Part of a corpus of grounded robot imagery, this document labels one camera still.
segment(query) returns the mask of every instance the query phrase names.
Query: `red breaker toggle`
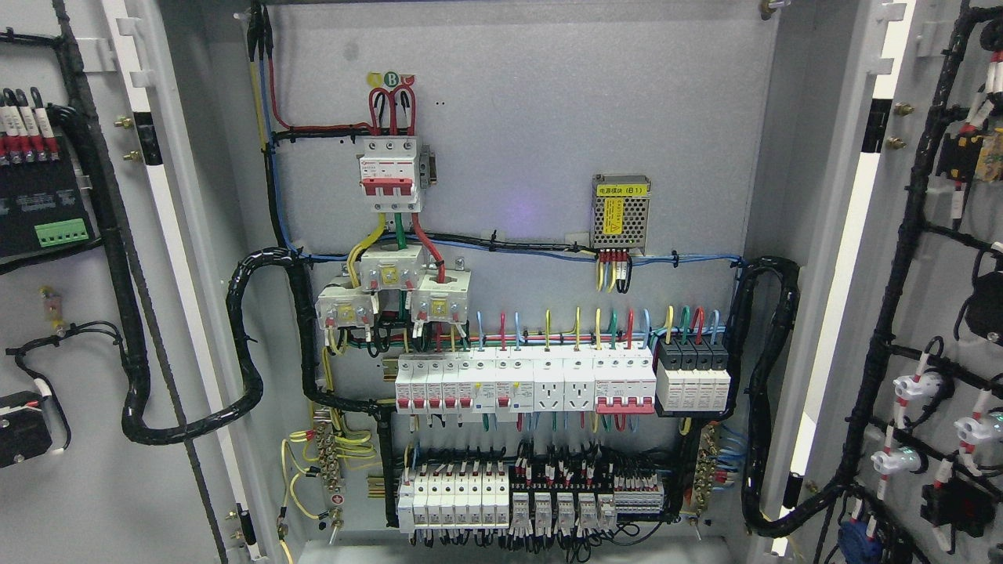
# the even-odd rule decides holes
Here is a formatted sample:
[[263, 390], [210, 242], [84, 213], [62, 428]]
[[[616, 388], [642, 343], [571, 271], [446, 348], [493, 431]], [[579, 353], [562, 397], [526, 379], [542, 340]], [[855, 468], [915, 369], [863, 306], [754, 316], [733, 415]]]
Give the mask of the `red breaker toggle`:
[[608, 405], [607, 398], [600, 397], [596, 401], [597, 413], [627, 413], [631, 415], [644, 415], [655, 412], [655, 402], [651, 397], [638, 398], [631, 396], [624, 401], [623, 397], [614, 397], [613, 404]]
[[410, 196], [414, 188], [412, 179], [362, 179], [366, 196]]

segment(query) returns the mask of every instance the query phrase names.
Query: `yellow sticker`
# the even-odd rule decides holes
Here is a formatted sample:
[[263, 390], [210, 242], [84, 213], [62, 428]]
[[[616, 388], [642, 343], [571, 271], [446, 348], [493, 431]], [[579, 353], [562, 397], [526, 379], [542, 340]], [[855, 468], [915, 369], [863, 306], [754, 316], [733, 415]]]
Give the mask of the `yellow sticker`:
[[355, 321], [355, 308], [350, 303], [338, 306], [338, 321], [340, 323], [352, 323]]
[[603, 204], [603, 235], [621, 235], [624, 232], [624, 199], [607, 198]]
[[615, 196], [627, 198], [644, 198], [648, 196], [646, 184], [601, 184], [596, 187], [596, 196], [600, 198]]
[[432, 315], [445, 317], [449, 313], [449, 304], [445, 300], [432, 300]]
[[394, 265], [381, 266], [380, 278], [382, 278], [383, 283], [387, 285], [393, 285], [400, 282], [400, 276], [397, 275], [397, 267]]

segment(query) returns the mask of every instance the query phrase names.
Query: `red circuit breaker switch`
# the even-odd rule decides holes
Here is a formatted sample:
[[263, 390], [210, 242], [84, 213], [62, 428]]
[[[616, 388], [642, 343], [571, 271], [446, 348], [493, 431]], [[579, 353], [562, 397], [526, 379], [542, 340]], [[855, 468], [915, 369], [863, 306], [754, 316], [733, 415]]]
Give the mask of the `red circuit breaker switch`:
[[359, 179], [374, 212], [421, 211], [422, 188], [433, 183], [434, 157], [417, 137], [373, 137], [359, 158]]

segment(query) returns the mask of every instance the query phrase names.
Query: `red wire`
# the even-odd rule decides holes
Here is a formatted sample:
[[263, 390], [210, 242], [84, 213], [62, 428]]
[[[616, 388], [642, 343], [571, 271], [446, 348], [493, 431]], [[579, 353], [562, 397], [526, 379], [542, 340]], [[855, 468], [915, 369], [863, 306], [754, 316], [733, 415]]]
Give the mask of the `red wire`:
[[421, 224], [418, 222], [418, 214], [411, 214], [411, 226], [414, 228], [414, 235], [417, 236], [418, 241], [421, 241], [428, 254], [432, 256], [432, 260], [435, 261], [435, 266], [438, 268], [438, 276], [435, 278], [435, 281], [439, 284], [445, 284], [445, 261], [442, 260], [442, 255], [435, 248], [435, 244], [432, 243], [432, 240], [421, 229]]
[[633, 348], [634, 345], [634, 310], [627, 310], [627, 348]]
[[[409, 122], [407, 124], [407, 134], [408, 135], [413, 135], [414, 134], [414, 121], [415, 121], [415, 118], [417, 117], [416, 110], [417, 110], [417, 107], [418, 107], [417, 100], [414, 98], [414, 90], [412, 90], [411, 87], [408, 86], [407, 84], [398, 84], [396, 88], [394, 88], [393, 90], [390, 91], [390, 95], [391, 95], [390, 100], [391, 101], [395, 102], [395, 100], [397, 99], [397, 92], [398, 91], [405, 91], [405, 92], [407, 92], [407, 101], [410, 102], [410, 104], [411, 104], [411, 107], [410, 107], [410, 109], [408, 111], [408, 113], [410, 113], [410, 119], [409, 119]], [[392, 109], [393, 112], [390, 114], [390, 131], [392, 131], [392, 134], [396, 135], [397, 134], [397, 127], [396, 127], [396, 123], [397, 123], [397, 105], [396, 105], [396, 102], [394, 103], [394, 105], [392, 106], [391, 109]]]
[[505, 312], [501, 312], [501, 350], [505, 350]]
[[703, 308], [698, 307], [693, 313], [693, 323], [690, 324], [690, 331], [693, 327], [696, 327], [697, 319], [700, 320], [700, 329], [696, 332], [696, 344], [700, 344], [703, 341]]
[[356, 127], [368, 127], [368, 123], [355, 123], [350, 124], [340, 124], [340, 125], [290, 125], [285, 119], [279, 115], [279, 102], [275, 95], [275, 63], [272, 61], [272, 57], [268, 58], [268, 92], [269, 96], [272, 98], [272, 115], [275, 116], [275, 120], [279, 122], [280, 125], [287, 129], [298, 129], [298, 130], [312, 130], [312, 131], [330, 131], [336, 129], [352, 129]]

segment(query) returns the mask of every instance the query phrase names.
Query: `open cabinet door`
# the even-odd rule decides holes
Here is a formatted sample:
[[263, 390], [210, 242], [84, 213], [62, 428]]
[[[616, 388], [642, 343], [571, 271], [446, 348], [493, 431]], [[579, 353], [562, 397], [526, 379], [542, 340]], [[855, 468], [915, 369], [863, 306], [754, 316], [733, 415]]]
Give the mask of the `open cabinet door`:
[[[153, 160], [143, 155], [144, 172], [180, 297], [180, 321], [195, 354], [209, 410], [217, 412], [245, 393], [239, 378], [224, 376], [241, 373], [232, 354], [233, 342], [225, 337], [230, 330], [224, 289], [231, 275], [228, 268], [244, 255], [238, 243], [243, 230], [228, 222], [225, 210], [232, 202], [211, 201], [218, 196], [215, 191], [230, 187], [222, 180], [229, 171], [207, 171], [193, 160], [193, 152], [203, 148], [190, 139], [186, 119], [201, 116], [196, 108], [182, 105], [178, 83], [184, 77], [175, 74], [159, 6], [153, 1], [123, 0], [102, 0], [101, 6], [130, 110], [137, 122], [148, 124], [139, 137], [145, 140], [143, 134], [153, 135], [157, 147]], [[222, 152], [219, 163], [221, 167], [228, 163]], [[278, 554], [278, 547], [270, 546], [272, 535], [259, 536], [255, 530], [255, 518], [268, 515], [265, 508], [269, 506], [253, 495], [266, 490], [255, 465], [260, 459], [250, 455], [254, 450], [243, 425], [223, 427], [213, 436], [230, 488], [222, 496], [234, 500], [229, 515], [225, 513], [225, 534], [239, 543], [235, 558], [249, 556], [257, 561]], [[264, 522], [259, 519], [257, 524], [260, 527]], [[268, 548], [263, 549], [259, 539]]]
[[[977, 274], [982, 276], [994, 266], [998, 268], [993, 255], [999, 256], [1000, 246], [997, 243], [994, 251], [992, 245], [1003, 237], [998, 184], [975, 180], [969, 186], [966, 176], [974, 173], [974, 159], [980, 153], [978, 147], [972, 150], [970, 144], [983, 143], [977, 137], [984, 131], [972, 131], [969, 133], [972, 136], [962, 142], [956, 136], [966, 120], [976, 115], [974, 110], [969, 114], [969, 108], [972, 105], [982, 107], [984, 96], [979, 97], [977, 91], [986, 81], [992, 56], [980, 46], [984, 23], [974, 25], [967, 46], [957, 41], [951, 43], [962, 4], [967, 8], [969, 2], [916, 2], [901, 73], [891, 90], [894, 97], [891, 93], [885, 94], [890, 98], [885, 104], [890, 111], [882, 140], [884, 148], [880, 158], [868, 157], [862, 161], [870, 169], [863, 172], [864, 177], [874, 178], [873, 191], [868, 188], [870, 204], [862, 207], [862, 213], [866, 213], [863, 237], [807, 471], [809, 477], [817, 477], [820, 486], [846, 456], [831, 446], [842, 444], [846, 438], [844, 417], [851, 413], [857, 401], [860, 375], [867, 370], [865, 359], [869, 358], [873, 371], [883, 374], [884, 381], [877, 393], [871, 394], [875, 402], [874, 420], [868, 425], [857, 480], [872, 492], [884, 491], [885, 503], [895, 521], [916, 539], [931, 561], [943, 563], [991, 560], [990, 549], [1001, 540], [998, 527], [988, 525], [999, 503], [999, 480], [991, 478], [994, 471], [977, 468], [999, 464], [999, 444], [988, 441], [978, 445], [974, 449], [974, 462], [966, 465], [963, 461], [967, 449], [962, 445], [959, 452], [960, 435], [955, 425], [961, 421], [959, 425], [963, 426], [965, 417], [974, 415], [979, 419], [989, 413], [1001, 404], [1000, 396], [1003, 395], [1003, 390], [991, 381], [1003, 366], [1003, 347], [990, 342], [985, 334], [973, 333], [967, 321], [959, 320], [959, 310], [973, 294], [972, 272], [979, 249], [987, 251]], [[998, 3], [972, 4], [976, 6], [974, 11], [964, 13], [980, 22], [1000, 15]], [[982, 11], [978, 6], [988, 9]], [[952, 57], [960, 59], [958, 55], [963, 55], [964, 58], [956, 77], [953, 70], [944, 74], [949, 45], [954, 45]], [[942, 104], [932, 107], [938, 91]], [[932, 121], [928, 116], [936, 121], [945, 115], [951, 139], [941, 137], [943, 129], [930, 127]], [[983, 126], [984, 117], [976, 116], [976, 127]], [[997, 126], [995, 119], [991, 117], [988, 121], [989, 131]], [[928, 135], [929, 131], [935, 131], [933, 137], [925, 137], [925, 130]], [[930, 154], [930, 159], [918, 159], [919, 153]], [[960, 159], [952, 157], [952, 154], [965, 153], [973, 156], [971, 161], [963, 156]], [[929, 184], [925, 180], [931, 173], [925, 170], [927, 167], [933, 172]], [[940, 169], [944, 172], [936, 176]], [[903, 190], [904, 187], [912, 187], [913, 192], [925, 192], [925, 201], [910, 198], [909, 189]], [[922, 210], [922, 215], [914, 214], [905, 222], [907, 232], [910, 225], [918, 226], [921, 232], [915, 253], [897, 249], [907, 202]], [[896, 267], [903, 280], [901, 284], [895, 277], [890, 282], [897, 251], [900, 259], [912, 254], [912, 260], [900, 260], [902, 264]], [[904, 279], [901, 278], [905, 273], [903, 265], [908, 266]], [[897, 298], [899, 291], [902, 292], [901, 300]], [[886, 310], [894, 312], [894, 316], [881, 315], [881, 318], [892, 322], [879, 325], [879, 331], [872, 336], [883, 304]], [[958, 338], [953, 334], [956, 320], [960, 321]], [[933, 340], [936, 337], [943, 339], [943, 346]], [[933, 359], [926, 369], [918, 368], [919, 351], [925, 348], [933, 352]], [[883, 359], [886, 354], [889, 355], [887, 369]], [[941, 393], [943, 400], [931, 403], [932, 397], [924, 394], [909, 400], [910, 395], [896, 393], [896, 389], [912, 386], [910, 382], [914, 380], [919, 382], [921, 376], [923, 382], [934, 381], [929, 379], [934, 372], [941, 378], [936, 381], [943, 382], [940, 388], [944, 390]], [[893, 380], [899, 377], [908, 381], [893, 385]], [[949, 386], [953, 387], [953, 394], [948, 393]], [[931, 410], [929, 417], [923, 416], [923, 406], [930, 404], [935, 405], [936, 410]], [[900, 409], [905, 417], [897, 419]], [[917, 420], [923, 422], [912, 429]], [[889, 421], [900, 431], [890, 432]], [[926, 453], [922, 468], [911, 469], [915, 470], [911, 473], [895, 472], [882, 466], [886, 460], [883, 451], [899, 456], [901, 449]], [[945, 457], [955, 463], [942, 464], [940, 459]], [[878, 467], [885, 469], [887, 474], [883, 476]], [[985, 476], [973, 478], [979, 474]], [[852, 512], [856, 502], [850, 500], [849, 507]], [[847, 522], [841, 527], [848, 531], [848, 538], [860, 532], [855, 532], [848, 524], [847, 516], [842, 520]], [[823, 556], [835, 543], [838, 525], [834, 521], [833, 518], [822, 546]], [[890, 519], [868, 517], [868, 514], [864, 521], [885, 524], [879, 525], [879, 529], [891, 522]], [[801, 547], [806, 550], [815, 547], [814, 535], [819, 531], [819, 524], [805, 528], [797, 536]], [[885, 546], [890, 544], [895, 543], [886, 537]]]

